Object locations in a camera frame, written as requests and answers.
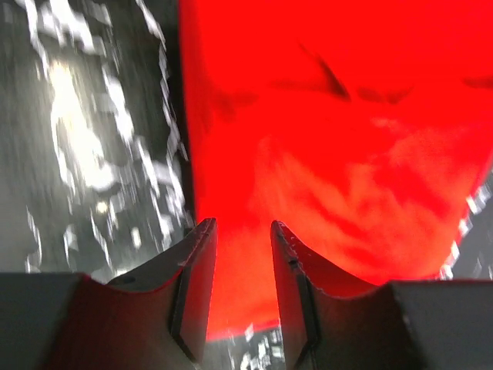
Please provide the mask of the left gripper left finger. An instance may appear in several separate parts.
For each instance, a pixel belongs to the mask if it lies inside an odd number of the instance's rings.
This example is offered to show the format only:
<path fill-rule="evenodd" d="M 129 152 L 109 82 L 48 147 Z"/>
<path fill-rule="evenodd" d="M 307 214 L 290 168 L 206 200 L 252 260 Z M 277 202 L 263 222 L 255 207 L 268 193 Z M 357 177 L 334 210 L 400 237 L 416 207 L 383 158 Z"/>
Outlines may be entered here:
<path fill-rule="evenodd" d="M 84 274 L 2 274 L 1 367 L 198 368 L 216 243 L 209 218 L 108 284 Z"/>

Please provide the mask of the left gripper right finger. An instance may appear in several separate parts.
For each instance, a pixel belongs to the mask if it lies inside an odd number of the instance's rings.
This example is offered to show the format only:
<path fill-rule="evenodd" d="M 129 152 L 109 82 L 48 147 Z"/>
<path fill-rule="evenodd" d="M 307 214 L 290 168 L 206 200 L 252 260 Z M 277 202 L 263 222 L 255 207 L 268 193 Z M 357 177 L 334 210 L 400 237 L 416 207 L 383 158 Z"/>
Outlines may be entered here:
<path fill-rule="evenodd" d="M 288 369 L 490 369 L 490 281 L 375 286 L 270 230 Z"/>

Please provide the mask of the red t shirt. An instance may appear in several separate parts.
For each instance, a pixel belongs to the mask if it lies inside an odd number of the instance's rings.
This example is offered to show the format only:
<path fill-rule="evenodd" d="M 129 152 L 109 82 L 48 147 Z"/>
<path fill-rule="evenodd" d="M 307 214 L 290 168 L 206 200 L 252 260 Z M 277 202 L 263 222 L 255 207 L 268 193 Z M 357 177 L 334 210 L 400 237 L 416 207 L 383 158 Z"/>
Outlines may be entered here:
<path fill-rule="evenodd" d="M 373 284 L 436 276 L 492 161 L 490 1 L 181 1 L 208 339 L 278 317 L 270 225 Z"/>

